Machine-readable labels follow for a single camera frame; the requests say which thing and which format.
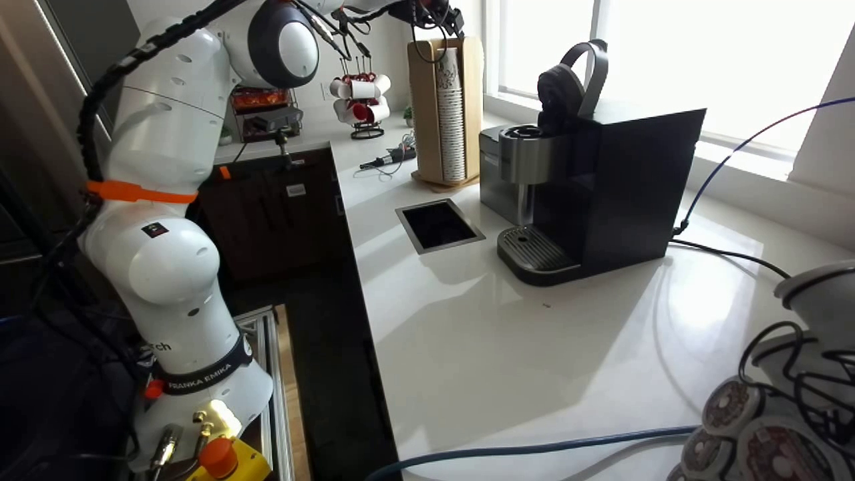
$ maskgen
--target black coffee machine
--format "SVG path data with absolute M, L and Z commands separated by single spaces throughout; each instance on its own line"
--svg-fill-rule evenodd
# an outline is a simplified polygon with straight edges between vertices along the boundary
M 585 53 L 582 87 L 572 68 Z M 482 200 L 513 222 L 497 251 L 526 283 L 657 260 L 672 242 L 707 109 L 600 123 L 606 72 L 606 43 L 581 43 L 540 75 L 538 128 L 482 135 Z

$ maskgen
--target yellow object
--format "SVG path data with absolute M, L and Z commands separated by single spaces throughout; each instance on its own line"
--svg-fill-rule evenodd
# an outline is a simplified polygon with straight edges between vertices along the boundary
M 271 462 L 262 458 L 262 453 L 252 450 L 242 439 L 236 439 L 234 447 L 239 458 L 239 471 L 222 481 L 264 481 L 271 476 Z M 211 474 L 200 465 L 198 471 L 194 471 L 187 481 L 219 481 L 219 480 L 211 480 Z

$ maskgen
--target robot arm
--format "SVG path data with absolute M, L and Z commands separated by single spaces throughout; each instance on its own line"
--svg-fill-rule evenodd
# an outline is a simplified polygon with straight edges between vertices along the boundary
M 227 413 L 252 426 L 268 407 L 272 379 L 247 355 L 247 342 L 222 302 L 216 247 L 186 219 L 215 168 L 230 92 L 244 87 L 296 89 L 318 72 L 318 40 L 292 0 L 129 0 L 141 37 L 113 64 L 80 109 L 80 148 L 95 208 L 76 227 L 80 251 L 104 272 L 153 349 L 153 378 L 167 386 L 135 419 L 139 453 L 132 471 L 190 459 L 200 414 Z M 342 8 L 312 0 L 320 13 Z M 373 8 L 407 4 L 366 0 Z M 421 4 L 405 19 L 447 19 Z M 99 101 L 123 80 L 111 158 L 97 158 L 92 132 Z

